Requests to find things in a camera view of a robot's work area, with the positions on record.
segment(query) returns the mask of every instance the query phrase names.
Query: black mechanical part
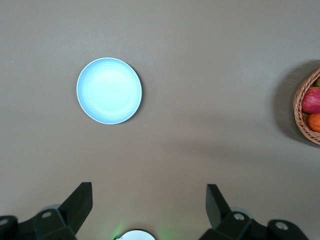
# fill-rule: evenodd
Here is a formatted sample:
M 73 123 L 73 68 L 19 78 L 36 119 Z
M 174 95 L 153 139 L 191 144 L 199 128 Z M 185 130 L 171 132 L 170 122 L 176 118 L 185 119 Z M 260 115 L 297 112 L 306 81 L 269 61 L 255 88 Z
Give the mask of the black mechanical part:
M 92 207 L 92 184 L 83 182 L 58 209 L 43 210 L 21 223 L 15 216 L 0 216 L 0 240 L 76 240 Z
M 200 240 L 308 240 L 292 222 L 275 219 L 263 226 L 242 212 L 231 211 L 215 184 L 207 185 L 205 208 L 211 229 Z

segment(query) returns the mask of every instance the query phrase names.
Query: screw hole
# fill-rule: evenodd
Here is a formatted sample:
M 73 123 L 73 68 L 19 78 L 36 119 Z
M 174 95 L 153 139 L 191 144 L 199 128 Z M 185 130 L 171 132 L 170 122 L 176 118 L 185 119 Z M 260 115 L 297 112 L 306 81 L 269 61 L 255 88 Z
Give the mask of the screw hole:
M 275 225 L 276 225 L 276 227 L 278 228 L 278 229 L 280 229 L 280 230 L 288 230 L 289 229 L 289 227 L 287 226 L 287 224 L 285 224 L 284 222 L 282 222 L 282 221 L 277 221 L 276 223 L 275 223 Z
M 42 214 L 42 218 L 45 219 L 45 218 L 50 217 L 51 215 L 52 215 L 51 212 L 50 212 L 50 211 L 47 211 L 47 212 L 45 212 L 44 214 Z
M 0 221 L 0 226 L 5 225 L 5 224 L 7 224 L 8 222 L 9 222 L 8 219 L 2 219 L 2 220 Z
M 233 215 L 235 219 L 243 221 L 245 220 L 245 217 L 241 213 L 236 213 Z

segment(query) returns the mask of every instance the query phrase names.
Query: plate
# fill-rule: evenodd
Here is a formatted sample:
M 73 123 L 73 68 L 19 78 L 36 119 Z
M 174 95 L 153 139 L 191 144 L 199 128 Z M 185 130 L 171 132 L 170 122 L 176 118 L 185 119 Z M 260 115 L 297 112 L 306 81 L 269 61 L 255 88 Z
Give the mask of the plate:
M 142 87 L 138 75 L 127 63 L 104 57 L 82 70 L 76 94 L 89 117 L 102 124 L 119 124 L 138 110 Z
M 121 240 L 155 240 L 155 238 L 144 230 L 131 230 L 125 233 Z

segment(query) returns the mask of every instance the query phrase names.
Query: woven basket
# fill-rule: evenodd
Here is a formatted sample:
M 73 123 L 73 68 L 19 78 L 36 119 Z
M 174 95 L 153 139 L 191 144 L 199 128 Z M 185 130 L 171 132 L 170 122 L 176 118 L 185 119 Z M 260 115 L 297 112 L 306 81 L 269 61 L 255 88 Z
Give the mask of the woven basket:
M 308 114 L 302 112 L 302 100 L 307 90 L 313 86 L 314 82 L 320 77 L 320 68 L 311 74 L 298 88 L 293 99 L 293 110 L 295 122 L 302 134 L 315 144 L 320 145 L 320 132 L 312 131 L 308 126 Z

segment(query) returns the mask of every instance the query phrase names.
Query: white plate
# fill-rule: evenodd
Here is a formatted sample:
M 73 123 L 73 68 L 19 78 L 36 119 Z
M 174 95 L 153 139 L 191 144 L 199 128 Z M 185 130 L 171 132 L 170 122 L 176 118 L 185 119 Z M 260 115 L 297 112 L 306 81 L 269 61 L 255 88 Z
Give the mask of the white plate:
M 155 240 L 155 238 L 143 230 L 131 230 L 125 233 L 120 240 Z
M 92 61 L 80 73 L 76 94 L 84 112 L 102 124 L 131 118 L 142 99 L 136 72 L 124 61 L 105 57 Z

